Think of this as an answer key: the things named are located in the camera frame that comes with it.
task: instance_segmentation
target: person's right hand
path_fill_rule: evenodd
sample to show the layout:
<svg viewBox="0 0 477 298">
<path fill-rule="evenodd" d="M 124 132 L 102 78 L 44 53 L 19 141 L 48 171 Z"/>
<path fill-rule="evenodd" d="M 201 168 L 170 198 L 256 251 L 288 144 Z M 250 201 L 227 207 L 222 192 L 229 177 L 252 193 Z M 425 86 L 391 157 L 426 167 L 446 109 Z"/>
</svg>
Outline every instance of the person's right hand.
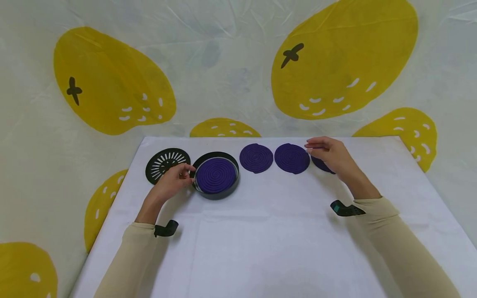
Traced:
<svg viewBox="0 0 477 298">
<path fill-rule="evenodd" d="M 379 191 L 353 160 L 343 142 L 321 136 L 307 140 L 306 151 L 324 161 L 343 181 L 355 199 L 380 198 Z"/>
<path fill-rule="evenodd" d="M 307 142 L 305 147 L 308 149 L 306 151 L 311 156 L 323 160 L 340 180 L 345 181 L 363 174 L 343 142 L 327 136 L 311 138 Z"/>
</svg>

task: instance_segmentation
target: hand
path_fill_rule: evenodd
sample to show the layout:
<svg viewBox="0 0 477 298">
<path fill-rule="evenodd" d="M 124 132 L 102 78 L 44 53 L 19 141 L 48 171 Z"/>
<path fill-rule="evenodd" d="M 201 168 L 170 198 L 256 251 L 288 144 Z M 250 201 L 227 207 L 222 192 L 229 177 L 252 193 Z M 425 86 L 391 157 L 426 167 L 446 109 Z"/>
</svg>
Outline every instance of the hand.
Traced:
<svg viewBox="0 0 477 298">
<path fill-rule="evenodd" d="M 335 172 L 343 182 L 363 175 L 343 142 L 327 136 L 311 138 L 307 142 L 308 144 L 305 145 L 308 148 L 306 152 L 323 160 L 326 166 Z"/>
<path fill-rule="evenodd" d="M 379 191 L 369 181 L 353 160 L 343 142 L 327 136 L 307 140 L 306 151 L 323 160 L 325 165 L 335 172 L 338 178 L 350 189 L 355 199 L 377 199 Z"/>
<path fill-rule="evenodd" d="M 191 185 L 195 179 L 189 177 L 188 171 L 195 171 L 196 168 L 189 164 L 178 164 L 170 168 L 155 186 L 151 189 L 147 197 L 151 200 L 165 203 L 172 198 L 183 187 Z"/>
<path fill-rule="evenodd" d="M 144 199 L 135 222 L 154 225 L 164 203 L 183 187 L 187 187 L 195 181 L 194 178 L 189 177 L 188 172 L 195 170 L 196 168 L 189 164 L 178 164 L 170 168 Z"/>
</svg>

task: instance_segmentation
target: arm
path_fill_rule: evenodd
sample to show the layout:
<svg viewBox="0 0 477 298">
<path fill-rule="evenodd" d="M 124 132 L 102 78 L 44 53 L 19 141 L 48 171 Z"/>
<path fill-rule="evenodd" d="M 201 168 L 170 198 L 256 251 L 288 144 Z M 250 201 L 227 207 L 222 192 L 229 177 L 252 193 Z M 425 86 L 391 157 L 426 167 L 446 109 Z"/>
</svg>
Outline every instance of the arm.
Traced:
<svg viewBox="0 0 477 298">
<path fill-rule="evenodd" d="M 124 232 L 123 241 L 94 295 L 94 298 L 135 297 L 147 265 L 156 248 L 154 225 L 164 203 L 194 179 L 188 164 L 169 169 L 151 189 L 132 223 Z"/>
<path fill-rule="evenodd" d="M 456 298 L 456 287 L 426 247 L 402 221 L 390 201 L 359 169 L 342 142 L 327 137 L 308 140 L 305 147 L 322 159 L 348 186 L 354 205 L 366 214 L 357 216 L 365 236 L 383 257 L 406 298 Z"/>
</svg>

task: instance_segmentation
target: finger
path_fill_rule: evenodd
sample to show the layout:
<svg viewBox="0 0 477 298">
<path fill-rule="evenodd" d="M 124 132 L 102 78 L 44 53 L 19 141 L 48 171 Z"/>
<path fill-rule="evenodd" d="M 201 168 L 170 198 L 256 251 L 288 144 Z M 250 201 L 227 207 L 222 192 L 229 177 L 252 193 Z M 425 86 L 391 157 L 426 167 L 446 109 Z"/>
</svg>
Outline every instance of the finger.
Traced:
<svg viewBox="0 0 477 298">
<path fill-rule="evenodd" d="M 305 148 L 316 148 L 316 149 L 320 149 L 320 148 L 324 148 L 325 146 L 326 146 L 326 144 L 324 144 L 324 143 L 305 144 Z"/>
<path fill-rule="evenodd" d="M 196 170 L 196 168 L 194 168 L 190 164 L 180 164 L 180 165 L 182 166 L 181 167 L 182 170 L 192 171 L 192 172 L 194 172 Z"/>
<path fill-rule="evenodd" d="M 306 140 L 310 144 L 325 144 L 325 145 L 332 145 L 334 142 L 338 141 L 327 136 L 317 136 L 315 138 L 311 138 Z"/>
<path fill-rule="evenodd" d="M 306 152 L 308 152 L 309 155 L 319 158 L 319 159 L 324 159 L 328 153 L 324 148 L 320 149 L 306 149 Z"/>
<path fill-rule="evenodd" d="M 187 170 L 183 170 L 181 173 L 182 179 L 189 178 L 189 172 Z"/>
<path fill-rule="evenodd" d="M 183 187 L 187 187 L 187 186 L 193 184 L 194 181 L 195 181 L 194 178 L 187 178 L 187 179 L 182 179 L 182 180 L 181 180 L 181 183 L 182 183 L 182 186 L 183 186 Z"/>
<path fill-rule="evenodd" d="M 183 171 L 195 171 L 196 168 L 194 168 L 190 164 L 178 164 L 178 165 L 175 165 L 172 168 L 170 168 L 169 171 L 170 170 L 172 170 L 176 175 L 179 175 Z"/>
</svg>

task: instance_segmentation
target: person's left hand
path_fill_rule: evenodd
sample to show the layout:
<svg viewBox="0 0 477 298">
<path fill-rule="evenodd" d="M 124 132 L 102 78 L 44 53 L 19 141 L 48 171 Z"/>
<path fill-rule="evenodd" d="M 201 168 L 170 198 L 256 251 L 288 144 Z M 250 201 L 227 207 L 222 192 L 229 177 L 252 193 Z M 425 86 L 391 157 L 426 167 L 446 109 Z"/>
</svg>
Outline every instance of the person's left hand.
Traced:
<svg viewBox="0 0 477 298">
<path fill-rule="evenodd" d="M 178 164 L 170 168 L 144 199 L 135 222 L 154 225 L 164 203 L 183 187 L 187 187 L 195 181 L 188 172 L 195 170 L 196 168 L 189 164 Z"/>
<path fill-rule="evenodd" d="M 170 168 L 156 183 L 147 195 L 146 200 L 154 200 L 159 204 L 164 204 L 172 198 L 183 187 L 191 185 L 195 179 L 189 177 L 188 171 L 195 171 L 196 168 L 189 164 L 178 164 Z"/>
</svg>

